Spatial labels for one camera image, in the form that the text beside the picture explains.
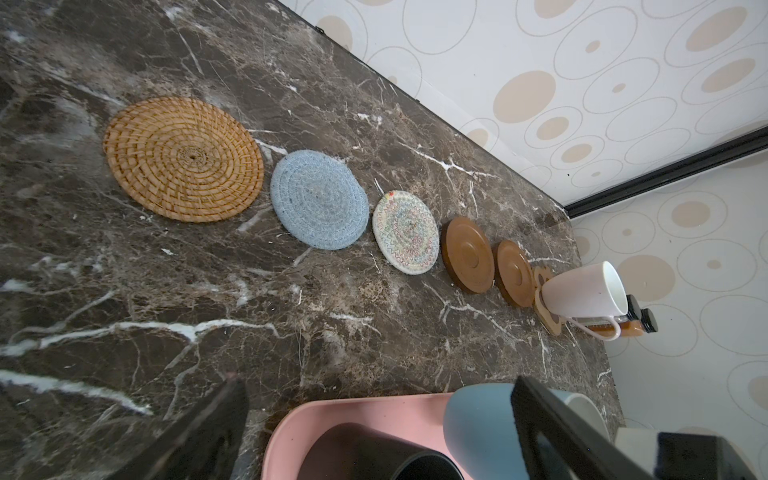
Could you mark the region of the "light blue woven coaster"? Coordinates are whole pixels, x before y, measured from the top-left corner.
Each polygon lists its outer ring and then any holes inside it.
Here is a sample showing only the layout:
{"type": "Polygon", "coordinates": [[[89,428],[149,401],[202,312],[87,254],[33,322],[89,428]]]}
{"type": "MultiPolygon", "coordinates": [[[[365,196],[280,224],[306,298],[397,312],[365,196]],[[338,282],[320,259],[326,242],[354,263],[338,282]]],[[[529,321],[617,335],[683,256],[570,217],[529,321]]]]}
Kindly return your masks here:
{"type": "Polygon", "coordinates": [[[322,152],[299,150],[281,159],[270,196],[285,229],[315,249],[344,249],[367,228],[365,190],[344,163],[322,152]]]}

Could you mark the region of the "round brown wooden coaster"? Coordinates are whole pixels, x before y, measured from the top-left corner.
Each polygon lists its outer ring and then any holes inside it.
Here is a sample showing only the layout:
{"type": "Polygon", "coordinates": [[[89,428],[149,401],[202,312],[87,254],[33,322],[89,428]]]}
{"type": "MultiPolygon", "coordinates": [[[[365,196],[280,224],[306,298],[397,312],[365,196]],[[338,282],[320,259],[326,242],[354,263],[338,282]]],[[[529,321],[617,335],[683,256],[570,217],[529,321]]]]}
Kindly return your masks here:
{"type": "Polygon", "coordinates": [[[529,308],[533,305],[535,281],[533,270],[519,245],[502,240],[495,249],[496,284],[511,305],[529,308]]]}

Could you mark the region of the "pink white mug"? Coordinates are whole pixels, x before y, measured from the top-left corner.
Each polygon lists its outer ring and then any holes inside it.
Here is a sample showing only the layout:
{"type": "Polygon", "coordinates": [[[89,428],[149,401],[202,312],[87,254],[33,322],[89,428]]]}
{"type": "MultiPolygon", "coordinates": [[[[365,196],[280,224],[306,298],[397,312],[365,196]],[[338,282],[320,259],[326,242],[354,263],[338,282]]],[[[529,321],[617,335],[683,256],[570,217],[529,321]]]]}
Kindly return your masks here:
{"type": "Polygon", "coordinates": [[[615,267],[607,261],[581,266],[546,281],[539,297],[548,312],[564,317],[588,335],[611,342],[621,335],[617,318],[628,312],[625,288],[615,267]],[[608,321],[612,332],[600,335],[582,324],[580,319],[601,318],[608,321]]]}

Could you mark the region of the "brown paw shaped coaster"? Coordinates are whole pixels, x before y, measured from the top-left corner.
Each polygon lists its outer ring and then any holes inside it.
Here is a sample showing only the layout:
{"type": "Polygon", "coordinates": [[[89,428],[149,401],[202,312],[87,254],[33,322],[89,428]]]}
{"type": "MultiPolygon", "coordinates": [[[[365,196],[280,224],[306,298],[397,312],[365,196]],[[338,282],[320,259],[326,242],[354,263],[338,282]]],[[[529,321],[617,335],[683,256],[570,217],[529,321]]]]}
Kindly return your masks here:
{"type": "Polygon", "coordinates": [[[552,314],[545,306],[542,297],[542,287],[551,279],[554,278],[554,273],[549,267],[537,266],[533,269],[535,292],[533,308],[538,316],[540,322],[552,336],[560,336],[562,334],[563,325],[565,323],[558,315],[552,314]]]}

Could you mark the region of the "multicolour stitched white coaster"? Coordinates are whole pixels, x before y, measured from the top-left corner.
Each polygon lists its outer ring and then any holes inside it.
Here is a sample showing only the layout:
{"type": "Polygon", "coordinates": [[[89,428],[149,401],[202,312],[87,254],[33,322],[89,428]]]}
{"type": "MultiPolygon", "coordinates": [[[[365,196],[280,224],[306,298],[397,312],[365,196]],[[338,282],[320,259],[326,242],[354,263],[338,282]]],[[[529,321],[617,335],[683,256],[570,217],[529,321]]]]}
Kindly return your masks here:
{"type": "Polygon", "coordinates": [[[387,192],[372,216],[376,242],[386,260],[408,275],[421,275],[435,264],[439,231],[427,205],[401,190],[387,192]]]}

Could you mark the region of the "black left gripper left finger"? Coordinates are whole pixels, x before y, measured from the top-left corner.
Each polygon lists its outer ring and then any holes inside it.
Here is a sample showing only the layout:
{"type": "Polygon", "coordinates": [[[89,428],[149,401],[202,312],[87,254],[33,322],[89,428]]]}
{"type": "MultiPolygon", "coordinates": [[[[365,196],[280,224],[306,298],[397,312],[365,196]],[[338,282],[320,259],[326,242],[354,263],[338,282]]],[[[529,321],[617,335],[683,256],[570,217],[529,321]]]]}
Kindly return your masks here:
{"type": "Polygon", "coordinates": [[[227,377],[112,479],[228,479],[245,431],[244,380],[227,377]]]}

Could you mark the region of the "light blue mug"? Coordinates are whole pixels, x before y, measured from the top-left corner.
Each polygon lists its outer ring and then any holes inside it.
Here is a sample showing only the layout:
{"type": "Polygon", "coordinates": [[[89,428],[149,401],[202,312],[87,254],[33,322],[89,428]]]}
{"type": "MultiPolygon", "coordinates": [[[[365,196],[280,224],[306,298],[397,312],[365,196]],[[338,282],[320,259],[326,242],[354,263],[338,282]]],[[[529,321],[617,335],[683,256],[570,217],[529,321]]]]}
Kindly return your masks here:
{"type": "MultiPolygon", "coordinates": [[[[443,435],[451,456],[473,479],[534,479],[526,468],[512,405],[514,383],[486,383],[457,390],[447,403],[443,435]]],[[[570,391],[547,389],[591,430],[613,445],[595,403],[570,391]]],[[[547,479],[581,479],[546,435],[536,436],[547,479]]]]}

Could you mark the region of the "woven rattan coaster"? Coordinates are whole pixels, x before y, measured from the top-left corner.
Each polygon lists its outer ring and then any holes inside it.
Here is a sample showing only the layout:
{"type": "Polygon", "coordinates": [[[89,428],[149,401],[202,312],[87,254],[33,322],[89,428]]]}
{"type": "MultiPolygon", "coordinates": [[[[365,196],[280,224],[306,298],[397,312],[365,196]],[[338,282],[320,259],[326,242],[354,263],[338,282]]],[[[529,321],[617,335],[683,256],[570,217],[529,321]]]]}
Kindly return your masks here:
{"type": "Polygon", "coordinates": [[[112,118],[102,145],[120,187],[173,220],[226,220],[246,210],[263,186],[263,156],[253,137],[233,116],[198,99],[132,104],[112,118]]]}

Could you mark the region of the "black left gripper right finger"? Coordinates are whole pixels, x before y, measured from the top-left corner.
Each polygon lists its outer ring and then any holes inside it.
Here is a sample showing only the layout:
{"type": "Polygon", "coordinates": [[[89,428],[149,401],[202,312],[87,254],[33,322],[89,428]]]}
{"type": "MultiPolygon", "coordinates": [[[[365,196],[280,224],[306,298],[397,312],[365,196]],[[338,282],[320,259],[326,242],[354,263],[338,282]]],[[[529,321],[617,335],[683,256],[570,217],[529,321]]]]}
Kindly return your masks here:
{"type": "Polygon", "coordinates": [[[510,403],[531,479],[651,477],[536,379],[518,377],[510,403]]]}

